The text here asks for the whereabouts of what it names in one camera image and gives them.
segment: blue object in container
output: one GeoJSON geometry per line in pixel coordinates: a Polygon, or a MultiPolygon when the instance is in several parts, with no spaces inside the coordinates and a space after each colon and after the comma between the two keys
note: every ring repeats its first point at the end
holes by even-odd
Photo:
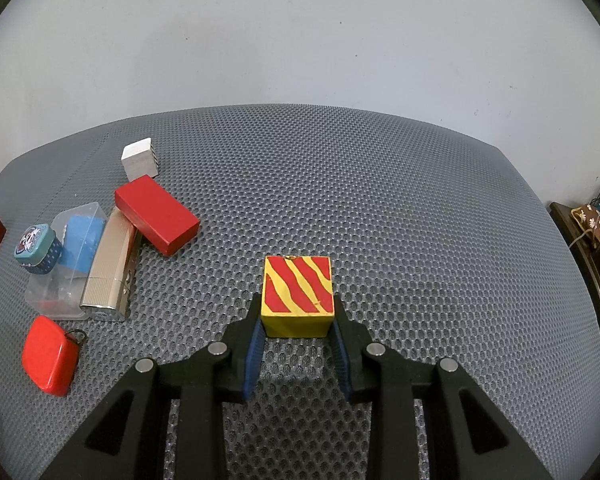
{"type": "Polygon", "coordinates": [[[88,274],[96,249],[104,231],[104,219],[72,215],[64,229],[62,256],[58,263],[63,267],[88,274]]]}
{"type": "Polygon", "coordinates": [[[33,225],[24,231],[13,250],[16,261],[31,274],[51,272],[62,252],[62,244],[49,224],[33,225]]]}

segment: teal tin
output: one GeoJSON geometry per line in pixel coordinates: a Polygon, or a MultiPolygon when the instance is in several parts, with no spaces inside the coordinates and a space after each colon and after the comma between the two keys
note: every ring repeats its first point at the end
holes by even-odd
{"type": "Polygon", "coordinates": [[[51,272],[62,253],[62,244],[49,224],[32,225],[13,250],[16,261],[31,274],[51,272]]]}

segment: wall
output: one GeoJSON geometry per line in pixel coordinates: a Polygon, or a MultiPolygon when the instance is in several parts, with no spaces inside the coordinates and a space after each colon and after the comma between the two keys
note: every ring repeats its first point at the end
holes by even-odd
{"type": "Polygon", "coordinates": [[[108,121],[296,102],[499,147],[543,201],[600,187],[600,28],[580,0],[13,0],[0,170],[108,121]]]}

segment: yellow cube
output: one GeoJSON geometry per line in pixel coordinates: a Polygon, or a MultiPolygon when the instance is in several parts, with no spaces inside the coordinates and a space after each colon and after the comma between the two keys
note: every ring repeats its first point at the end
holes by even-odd
{"type": "Polygon", "coordinates": [[[267,256],[262,323],[268,337],[326,337],[333,321],[328,256],[267,256]]]}

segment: gold lighter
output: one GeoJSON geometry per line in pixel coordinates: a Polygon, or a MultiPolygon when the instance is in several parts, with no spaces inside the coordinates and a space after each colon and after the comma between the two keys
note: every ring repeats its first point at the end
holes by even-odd
{"type": "Polygon", "coordinates": [[[113,208],[91,264],[81,307],[100,321],[124,321],[142,233],[113,208]]]}

